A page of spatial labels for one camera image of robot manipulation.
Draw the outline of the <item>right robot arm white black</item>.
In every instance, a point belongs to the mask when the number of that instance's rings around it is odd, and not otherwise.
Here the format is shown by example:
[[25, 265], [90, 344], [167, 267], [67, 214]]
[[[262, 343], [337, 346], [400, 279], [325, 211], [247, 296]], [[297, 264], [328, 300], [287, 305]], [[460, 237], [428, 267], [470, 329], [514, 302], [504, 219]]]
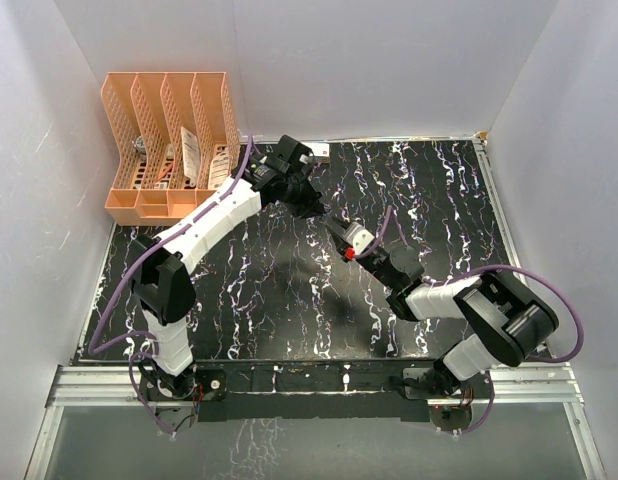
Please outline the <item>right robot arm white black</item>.
[[559, 326], [553, 309], [502, 267], [435, 285], [425, 280], [413, 248], [386, 251], [363, 225], [336, 216], [327, 230], [343, 261], [356, 262], [388, 290], [386, 302], [397, 318], [460, 319], [473, 331], [420, 376], [392, 376], [389, 388], [404, 397], [417, 390], [458, 396], [483, 371], [519, 366]]

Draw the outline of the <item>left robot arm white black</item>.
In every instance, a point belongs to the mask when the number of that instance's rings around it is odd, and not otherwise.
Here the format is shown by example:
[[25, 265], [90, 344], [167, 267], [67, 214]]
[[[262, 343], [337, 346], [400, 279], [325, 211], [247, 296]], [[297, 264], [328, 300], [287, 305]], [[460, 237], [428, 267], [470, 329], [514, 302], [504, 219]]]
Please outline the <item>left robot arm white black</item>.
[[296, 218], [324, 215], [310, 182], [315, 163], [313, 150], [288, 135], [269, 153], [247, 146], [240, 165], [201, 206], [157, 236], [135, 240], [130, 288], [153, 337], [152, 369], [144, 374], [150, 385], [175, 399], [191, 395], [196, 376], [186, 317], [196, 303], [193, 271], [220, 240], [270, 204], [284, 204]]

